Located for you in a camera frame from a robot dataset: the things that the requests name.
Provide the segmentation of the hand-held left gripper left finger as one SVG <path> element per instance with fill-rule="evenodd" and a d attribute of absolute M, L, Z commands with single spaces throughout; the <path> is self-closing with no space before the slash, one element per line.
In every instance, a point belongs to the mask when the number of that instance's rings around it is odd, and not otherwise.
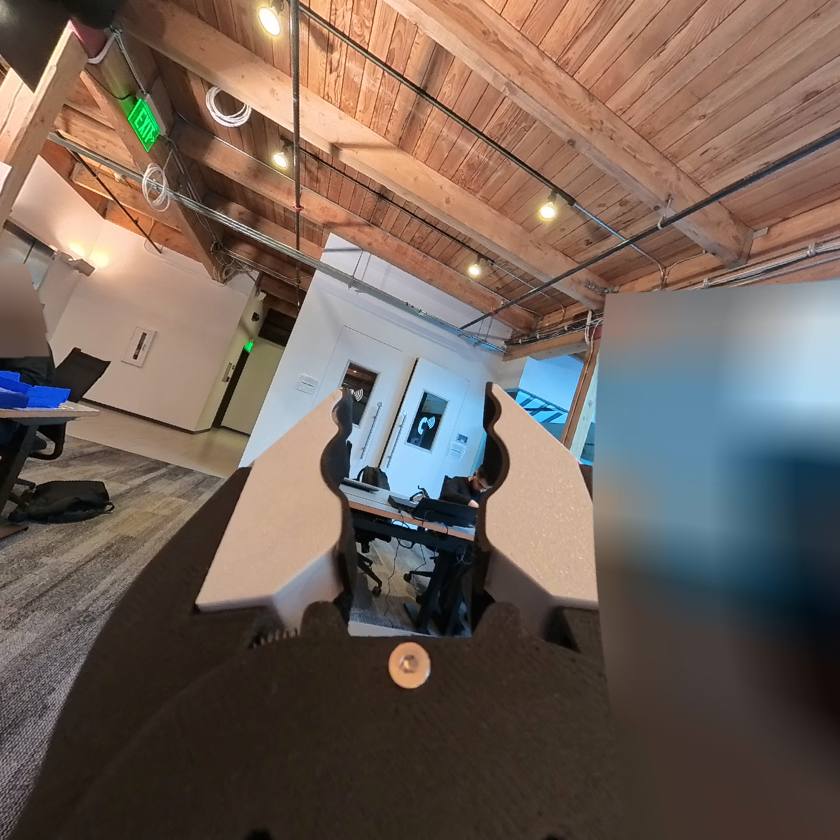
<path fill-rule="evenodd" d="M 332 602 L 348 620 L 359 574 L 350 504 L 352 400 L 339 389 L 252 463 L 196 607 L 266 607 L 301 628 L 310 604 Z"/>

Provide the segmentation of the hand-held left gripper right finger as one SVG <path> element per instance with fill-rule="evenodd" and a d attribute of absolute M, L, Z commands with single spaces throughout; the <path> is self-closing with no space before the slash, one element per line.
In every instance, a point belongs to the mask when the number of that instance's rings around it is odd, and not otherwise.
<path fill-rule="evenodd" d="M 559 610 L 598 609 L 593 505 L 576 457 L 498 384 L 486 384 L 474 594 L 517 608 L 550 638 Z"/>

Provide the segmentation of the wooden desk with black legs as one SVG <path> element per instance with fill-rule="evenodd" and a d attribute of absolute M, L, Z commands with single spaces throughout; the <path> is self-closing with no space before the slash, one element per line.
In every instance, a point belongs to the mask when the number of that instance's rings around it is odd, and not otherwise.
<path fill-rule="evenodd" d="M 382 530 L 390 542 L 371 543 L 373 571 L 382 580 L 381 595 L 362 572 L 353 616 L 374 629 L 436 636 L 469 635 L 466 601 L 475 551 L 476 528 L 449 527 L 411 516 L 422 492 L 403 497 L 389 490 L 345 480 L 342 491 L 351 515 L 391 520 Z"/>

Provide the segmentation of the pale desk with black legs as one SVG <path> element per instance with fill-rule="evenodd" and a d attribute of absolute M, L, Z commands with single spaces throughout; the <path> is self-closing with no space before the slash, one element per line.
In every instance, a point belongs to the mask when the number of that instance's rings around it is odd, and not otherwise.
<path fill-rule="evenodd" d="M 81 417 L 94 417 L 99 414 L 95 407 L 72 402 L 66 402 L 55 409 L 3 408 L 1 418 L 16 423 L 19 429 L 16 430 L 9 446 L 2 450 L 1 510 L 11 497 L 39 427 L 67 424 Z"/>

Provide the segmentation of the black office chair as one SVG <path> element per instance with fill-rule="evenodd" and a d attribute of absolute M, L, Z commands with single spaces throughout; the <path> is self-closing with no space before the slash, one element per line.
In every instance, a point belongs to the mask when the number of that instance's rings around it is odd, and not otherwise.
<path fill-rule="evenodd" d="M 352 521 L 354 538 L 360 546 L 360 551 L 357 552 L 358 567 L 367 578 L 374 582 L 372 594 L 373 597 L 378 597 L 382 593 L 382 580 L 373 571 L 373 560 L 370 556 L 371 543 L 377 539 L 384 542 L 391 541 L 391 537 L 382 530 L 385 525 L 391 523 L 391 520 L 378 516 L 353 514 Z"/>

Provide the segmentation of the black laptop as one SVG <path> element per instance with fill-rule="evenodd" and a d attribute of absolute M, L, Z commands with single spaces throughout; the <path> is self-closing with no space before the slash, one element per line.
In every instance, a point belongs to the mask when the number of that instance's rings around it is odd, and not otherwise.
<path fill-rule="evenodd" d="M 477 507 L 431 497 L 421 497 L 411 516 L 419 521 L 435 522 L 449 527 L 473 529 L 476 526 Z"/>

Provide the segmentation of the white phone booth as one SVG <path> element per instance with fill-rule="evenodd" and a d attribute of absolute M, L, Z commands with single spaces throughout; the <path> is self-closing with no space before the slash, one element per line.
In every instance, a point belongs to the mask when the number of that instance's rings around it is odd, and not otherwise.
<path fill-rule="evenodd" d="M 346 387 L 354 403 L 351 477 L 379 467 L 392 491 L 437 497 L 447 476 L 469 476 L 483 455 L 485 388 L 500 382 L 507 330 L 469 337 L 457 327 L 470 306 L 331 234 L 241 466 L 250 463 L 329 394 Z M 320 380 L 296 390 L 299 374 Z"/>

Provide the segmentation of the black bag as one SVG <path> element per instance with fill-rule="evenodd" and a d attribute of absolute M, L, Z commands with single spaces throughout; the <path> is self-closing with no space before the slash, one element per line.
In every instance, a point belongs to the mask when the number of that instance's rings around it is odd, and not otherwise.
<path fill-rule="evenodd" d="M 82 522 L 110 513 L 114 505 L 98 480 L 53 480 L 26 489 L 8 515 L 14 523 Z"/>

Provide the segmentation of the black mesh chair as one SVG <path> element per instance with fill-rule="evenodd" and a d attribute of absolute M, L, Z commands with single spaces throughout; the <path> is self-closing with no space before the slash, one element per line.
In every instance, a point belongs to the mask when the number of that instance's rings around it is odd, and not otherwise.
<path fill-rule="evenodd" d="M 78 403 L 79 400 L 103 376 L 110 366 L 109 361 L 74 348 L 58 365 L 50 355 L 44 359 L 27 360 L 32 371 L 22 373 L 22 381 L 32 386 L 48 386 L 69 391 L 64 402 Z M 62 455 L 67 437 L 67 423 L 40 426 L 29 453 L 30 458 L 55 460 Z"/>

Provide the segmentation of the black ceiling pipe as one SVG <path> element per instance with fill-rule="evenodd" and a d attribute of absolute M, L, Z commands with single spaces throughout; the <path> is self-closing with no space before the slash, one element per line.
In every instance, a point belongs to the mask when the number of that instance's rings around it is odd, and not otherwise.
<path fill-rule="evenodd" d="M 300 134 L 300 28 L 299 1 L 289 1 L 290 27 L 290 77 L 292 96 L 292 155 L 293 155 L 293 183 L 295 190 L 295 240 L 296 251 L 301 249 L 301 134 Z"/>

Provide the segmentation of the large green exit sign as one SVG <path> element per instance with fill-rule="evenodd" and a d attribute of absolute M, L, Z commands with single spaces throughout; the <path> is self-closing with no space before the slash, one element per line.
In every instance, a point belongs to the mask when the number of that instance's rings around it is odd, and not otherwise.
<path fill-rule="evenodd" d="M 122 100 L 122 110 L 145 152 L 151 152 L 161 136 L 161 125 L 148 99 L 130 95 Z"/>

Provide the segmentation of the wooden post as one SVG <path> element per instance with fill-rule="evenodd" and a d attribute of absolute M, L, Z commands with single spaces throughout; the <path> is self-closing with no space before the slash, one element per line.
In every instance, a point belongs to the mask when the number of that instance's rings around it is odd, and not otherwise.
<path fill-rule="evenodd" d="M 68 23 L 37 86 L 31 89 L 16 70 L 1 88 L 1 225 L 5 225 L 54 121 L 88 62 L 88 54 Z"/>

